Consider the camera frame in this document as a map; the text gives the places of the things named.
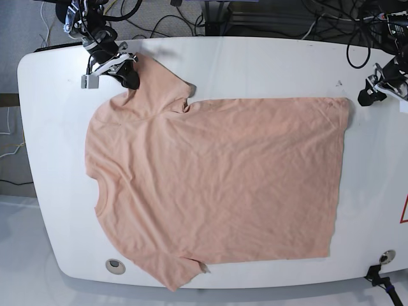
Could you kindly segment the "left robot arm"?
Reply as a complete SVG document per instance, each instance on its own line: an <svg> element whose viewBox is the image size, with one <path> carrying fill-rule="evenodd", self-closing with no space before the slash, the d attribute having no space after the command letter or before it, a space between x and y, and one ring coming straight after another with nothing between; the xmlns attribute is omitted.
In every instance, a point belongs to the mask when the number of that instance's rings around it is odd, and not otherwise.
<svg viewBox="0 0 408 306"><path fill-rule="evenodd" d="M391 96L407 101L407 11L385 14L388 32L395 39L397 54L384 66L374 64L374 72L365 79L358 95L361 106L370 106Z"/></svg>

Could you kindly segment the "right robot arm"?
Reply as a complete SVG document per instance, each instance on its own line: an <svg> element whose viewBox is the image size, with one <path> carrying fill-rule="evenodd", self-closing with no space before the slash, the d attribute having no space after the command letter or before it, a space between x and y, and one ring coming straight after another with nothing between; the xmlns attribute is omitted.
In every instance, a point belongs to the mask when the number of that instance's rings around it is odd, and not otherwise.
<svg viewBox="0 0 408 306"><path fill-rule="evenodd" d="M104 14L106 1L54 1L57 18L63 23L64 32L73 40L82 42L89 53L81 88L97 89L102 75L110 76L127 89L136 90L140 78L134 68L136 54L128 50L128 44L117 44L117 31L109 22L119 22L133 16L139 9L138 1L130 13L121 17Z"/></svg>

